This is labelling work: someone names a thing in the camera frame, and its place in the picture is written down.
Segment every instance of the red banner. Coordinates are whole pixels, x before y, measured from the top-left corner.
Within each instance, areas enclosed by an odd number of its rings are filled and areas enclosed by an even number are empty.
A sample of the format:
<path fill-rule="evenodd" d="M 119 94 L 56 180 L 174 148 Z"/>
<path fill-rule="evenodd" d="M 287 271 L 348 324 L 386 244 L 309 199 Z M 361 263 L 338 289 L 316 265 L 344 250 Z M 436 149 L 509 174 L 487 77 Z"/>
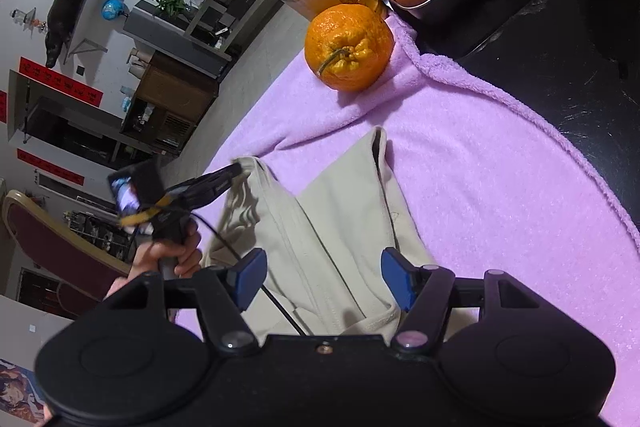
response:
<path fill-rule="evenodd" d="M 63 169 L 62 167 L 58 167 L 57 165 L 53 165 L 53 163 L 43 160 L 42 158 L 38 158 L 33 154 L 29 154 L 22 149 L 18 149 L 18 160 L 22 160 L 29 165 L 42 169 L 43 171 L 50 172 L 54 176 L 75 183 L 76 185 L 84 185 L 84 176 Z"/>
<path fill-rule="evenodd" d="M 0 122 L 6 123 L 6 93 L 0 91 Z"/>
<path fill-rule="evenodd" d="M 47 87 L 51 87 L 78 100 L 89 103 L 94 107 L 100 107 L 100 102 L 102 101 L 101 91 L 69 78 L 57 71 L 45 68 L 28 58 L 20 57 L 20 69 L 18 73 L 28 76 L 32 80 L 44 84 Z"/>

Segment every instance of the tile floor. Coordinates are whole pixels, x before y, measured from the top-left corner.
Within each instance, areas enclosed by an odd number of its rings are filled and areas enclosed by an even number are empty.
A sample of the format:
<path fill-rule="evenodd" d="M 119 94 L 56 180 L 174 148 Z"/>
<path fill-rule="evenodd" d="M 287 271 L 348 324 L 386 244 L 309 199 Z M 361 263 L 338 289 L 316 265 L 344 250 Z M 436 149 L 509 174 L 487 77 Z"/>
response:
<path fill-rule="evenodd" d="M 231 131 L 303 47 L 308 21 L 284 5 L 220 84 L 211 105 L 179 158 L 164 168 L 165 183 L 200 176 Z"/>

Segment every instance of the brown cabinet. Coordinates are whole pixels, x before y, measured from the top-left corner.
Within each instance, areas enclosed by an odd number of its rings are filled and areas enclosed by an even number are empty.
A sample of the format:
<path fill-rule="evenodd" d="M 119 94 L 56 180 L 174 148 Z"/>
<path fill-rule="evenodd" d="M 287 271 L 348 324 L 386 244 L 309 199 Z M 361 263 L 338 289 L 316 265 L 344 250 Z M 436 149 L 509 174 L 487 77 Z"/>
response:
<path fill-rule="evenodd" d="M 161 153 L 178 155 L 209 105 L 218 83 L 156 52 L 131 101 L 122 132 Z"/>

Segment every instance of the screw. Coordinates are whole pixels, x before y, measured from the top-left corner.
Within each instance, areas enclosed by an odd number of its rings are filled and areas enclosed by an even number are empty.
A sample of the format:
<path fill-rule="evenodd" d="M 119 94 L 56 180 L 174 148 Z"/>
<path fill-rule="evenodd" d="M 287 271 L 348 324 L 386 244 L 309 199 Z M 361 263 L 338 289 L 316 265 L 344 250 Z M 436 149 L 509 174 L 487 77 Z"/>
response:
<path fill-rule="evenodd" d="M 320 346 L 316 347 L 316 353 L 320 355 L 330 355 L 332 354 L 332 352 L 334 352 L 334 348 L 329 344 L 321 344 Z"/>
<path fill-rule="evenodd" d="M 254 336 L 246 331 L 231 331 L 222 336 L 222 343 L 229 349 L 240 349 L 254 341 Z"/>
<path fill-rule="evenodd" d="M 423 346 L 428 340 L 429 337 L 421 331 L 402 331 L 396 335 L 396 342 L 406 349 Z"/>

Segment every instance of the yellow strap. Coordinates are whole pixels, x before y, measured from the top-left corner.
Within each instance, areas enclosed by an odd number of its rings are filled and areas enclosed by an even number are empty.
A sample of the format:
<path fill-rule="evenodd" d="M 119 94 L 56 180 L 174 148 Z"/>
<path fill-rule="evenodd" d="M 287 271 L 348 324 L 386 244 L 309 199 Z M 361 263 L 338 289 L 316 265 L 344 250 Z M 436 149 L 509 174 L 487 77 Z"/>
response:
<path fill-rule="evenodd" d="M 157 216 L 163 206 L 170 204 L 172 201 L 171 196 L 169 194 L 165 194 L 160 198 L 158 203 L 152 206 L 150 209 L 145 210 L 144 212 L 139 212 L 137 214 L 133 214 L 132 216 L 125 216 L 120 218 L 120 226 L 121 227 L 136 227 L 138 225 L 142 225 L 142 223 L 147 223 L 151 221 L 151 218 Z"/>

